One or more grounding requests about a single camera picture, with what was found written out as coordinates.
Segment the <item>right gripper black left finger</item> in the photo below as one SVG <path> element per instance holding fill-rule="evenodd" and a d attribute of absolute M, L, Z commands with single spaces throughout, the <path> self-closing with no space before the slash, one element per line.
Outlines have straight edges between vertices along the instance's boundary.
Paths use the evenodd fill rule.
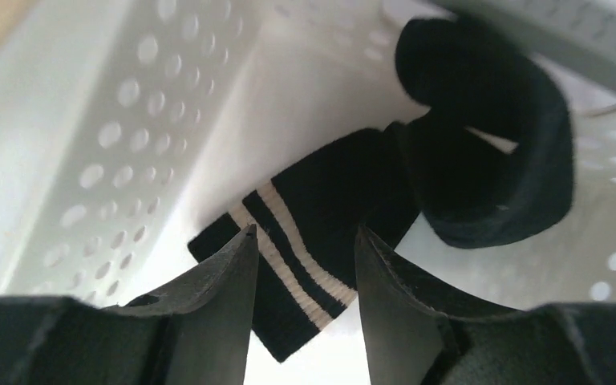
<path fill-rule="evenodd" d="M 257 265 L 249 226 L 125 306 L 0 297 L 0 384 L 240 384 Z"/>

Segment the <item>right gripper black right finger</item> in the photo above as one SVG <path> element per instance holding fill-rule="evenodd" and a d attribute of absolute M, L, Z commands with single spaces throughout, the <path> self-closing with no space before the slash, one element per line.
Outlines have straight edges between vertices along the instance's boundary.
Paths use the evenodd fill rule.
<path fill-rule="evenodd" d="M 373 384 L 616 384 L 616 303 L 501 306 L 434 277 L 367 227 L 355 266 Z"/>

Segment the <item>black sock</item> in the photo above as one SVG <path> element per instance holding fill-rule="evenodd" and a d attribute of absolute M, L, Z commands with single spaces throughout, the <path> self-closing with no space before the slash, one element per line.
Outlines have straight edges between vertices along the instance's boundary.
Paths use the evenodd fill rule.
<path fill-rule="evenodd" d="M 360 225 L 396 247 L 423 216 L 446 245 L 481 249 L 541 233 L 571 208 L 568 104 L 506 37 L 466 17 L 414 18 L 399 36 L 395 70 L 426 114 L 312 152 L 188 244 L 203 261 L 256 226 L 252 328 L 278 362 L 355 299 Z"/>

